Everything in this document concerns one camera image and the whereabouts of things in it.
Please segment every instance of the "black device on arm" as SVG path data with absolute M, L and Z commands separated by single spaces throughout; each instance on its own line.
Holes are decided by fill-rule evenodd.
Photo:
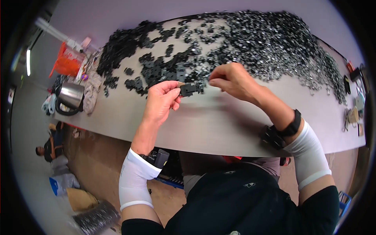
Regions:
M 169 156 L 170 154 L 163 149 L 159 149 L 158 152 L 153 150 L 148 156 L 140 154 L 140 157 L 159 169 L 163 168 Z
M 279 131 L 276 129 L 276 127 L 273 125 L 271 127 L 265 126 L 261 133 L 260 133 L 260 138 L 271 144 L 273 148 L 280 150 L 285 147 L 285 141 L 283 137 L 285 136 L 293 136 L 298 132 L 299 126 L 301 122 L 301 114 L 300 112 L 296 109 L 295 110 L 295 118 L 290 123 L 286 129 Z

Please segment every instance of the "black wristband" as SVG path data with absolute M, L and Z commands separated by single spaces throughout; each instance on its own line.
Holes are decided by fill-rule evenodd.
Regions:
M 295 118 L 290 125 L 286 127 L 283 131 L 278 131 L 279 136 L 293 136 L 298 132 L 299 126 L 301 122 L 300 112 L 296 109 L 295 110 Z

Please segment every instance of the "chair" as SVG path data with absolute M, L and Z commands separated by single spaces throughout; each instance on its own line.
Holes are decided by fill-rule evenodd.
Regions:
M 340 213 L 340 218 L 346 213 L 347 209 L 350 206 L 351 197 L 344 193 L 343 191 L 340 191 L 338 194 L 338 197 L 340 199 L 340 209 L 342 210 Z

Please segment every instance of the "orange basket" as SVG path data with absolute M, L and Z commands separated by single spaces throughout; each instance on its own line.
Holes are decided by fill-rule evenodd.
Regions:
M 76 77 L 84 58 L 84 55 L 74 51 L 63 42 L 49 77 L 52 77 L 54 70 L 62 75 Z

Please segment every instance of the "black kettle handle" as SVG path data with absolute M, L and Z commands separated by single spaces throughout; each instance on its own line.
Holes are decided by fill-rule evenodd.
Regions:
M 79 109 L 75 109 L 75 110 L 69 111 L 69 112 L 63 111 L 63 110 L 60 109 L 60 104 L 61 104 L 61 101 L 60 101 L 60 99 L 58 99 L 58 101 L 56 103 L 56 112 L 58 112 L 58 114 L 61 114 L 61 115 L 64 115 L 64 116 L 73 116 L 74 114 L 79 112 Z

